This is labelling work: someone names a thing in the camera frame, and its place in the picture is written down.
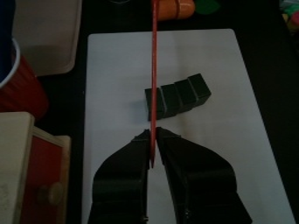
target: red stick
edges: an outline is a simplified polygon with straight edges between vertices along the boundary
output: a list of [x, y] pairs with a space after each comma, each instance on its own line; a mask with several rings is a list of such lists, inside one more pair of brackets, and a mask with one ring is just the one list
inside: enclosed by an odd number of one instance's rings
[[154, 6], [154, 36], [153, 36], [153, 108], [151, 108], [151, 166], [155, 166], [155, 120], [157, 120], [157, 25], [158, 25], [158, 1]]

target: white board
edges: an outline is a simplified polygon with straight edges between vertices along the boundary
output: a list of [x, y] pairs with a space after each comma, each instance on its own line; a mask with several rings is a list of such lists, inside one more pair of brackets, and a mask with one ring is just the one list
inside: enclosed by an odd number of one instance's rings
[[[151, 87], [151, 32], [88, 37], [83, 218], [88, 223], [92, 179], [108, 156], [145, 129], [145, 89]], [[293, 224], [249, 73], [233, 30], [158, 33], [158, 86], [202, 73], [211, 98], [158, 126], [218, 152], [231, 163], [238, 194], [255, 224]], [[170, 187], [157, 153], [149, 171], [150, 224], [175, 224]]]

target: orange object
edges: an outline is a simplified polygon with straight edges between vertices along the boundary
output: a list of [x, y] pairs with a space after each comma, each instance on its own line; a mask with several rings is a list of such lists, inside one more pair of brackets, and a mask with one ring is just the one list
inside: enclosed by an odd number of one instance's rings
[[195, 11], [193, 0], [161, 0], [158, 21], [186, 19]]

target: black object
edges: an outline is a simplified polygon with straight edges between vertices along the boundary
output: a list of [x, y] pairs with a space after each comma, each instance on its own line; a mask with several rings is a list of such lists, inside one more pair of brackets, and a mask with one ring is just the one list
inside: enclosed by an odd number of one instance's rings
[[[153, 115], [153, 89], [147, 88], [145, 90], [145, 96], [146, 96], [146, 102], [147, 102], [147, 111], [149, 111], [149, 121], [151, 121], [151, 115]], [[161, 88], [157, 89], [157, 120], [161, 120], [165, 118], [165, 100], [162, 96]]]
[[88, 224], [147, 222], [150, 136], [147, 129], [99, 167], [94, 178]]
[[233, 167], [213, 150], [157, 128], [178, 224], [249, 224]]
[[211, 97], [211, 91], [202, 75], [198, 73], [189, 77], [194, 93], [197, 95], [195, 107], [201, 106]]
[[174, 83], [181, 96], [182, 107], [179, 113], [193, 110], [197, 103], [197, 95], [189, 80], [179, 80]]
[[181, 99], [174, 84], [162, 86], [165, 115], [163, 118], [177, 116], [181, 109]]

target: black background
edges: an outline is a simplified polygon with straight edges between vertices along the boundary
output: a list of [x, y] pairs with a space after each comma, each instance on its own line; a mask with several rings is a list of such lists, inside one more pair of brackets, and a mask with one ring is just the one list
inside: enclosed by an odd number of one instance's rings
[[[231, 28], [238, 37], [249, 78], [275, 153], [285, 189], [299, 222], [299, 59], [278, 2], [219, 0], [211, 15], [161, 22], [166, 30]], [[42, 77], [51, 107], [36, 126], [72, 139], [67, 223], [80, 223], [84, 150], [84, 105], [88, 35], [103, 32], [149, 32], [150, 0], [119, 5], [83, 0], [76, 65], [62, 75]]]

